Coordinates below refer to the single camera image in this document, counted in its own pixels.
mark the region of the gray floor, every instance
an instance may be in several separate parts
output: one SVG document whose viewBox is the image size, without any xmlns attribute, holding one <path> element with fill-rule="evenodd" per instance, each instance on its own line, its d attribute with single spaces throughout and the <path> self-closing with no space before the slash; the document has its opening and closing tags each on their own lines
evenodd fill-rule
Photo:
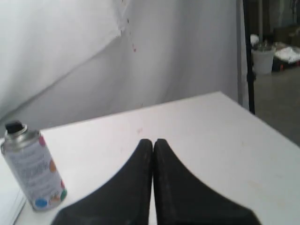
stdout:
<svg viewBox="0 0 300 225">
<path fill-rule="evenodd" d="M 300 67 L 258 76 L 255 113 L 300 146 Z"/>
</svg>

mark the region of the white table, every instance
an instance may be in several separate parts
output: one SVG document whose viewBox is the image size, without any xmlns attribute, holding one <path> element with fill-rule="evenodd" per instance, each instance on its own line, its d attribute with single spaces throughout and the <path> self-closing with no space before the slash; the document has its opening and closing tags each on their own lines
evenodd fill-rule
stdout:
<svg viewBox="0 0 300 225">
<path fill-rule="evenodd" d="M 165 138 L 204 183 L 251 208 L 263 225 L 300 221 L 300 149 L 221 93 L 43 131 L 68 196 L 48 212 L 26 203 L 17 225 L 48 225 L 106 183 L 141 138 Z M 153 195 L 150 224 L 156 224 Z"/>
</svg>

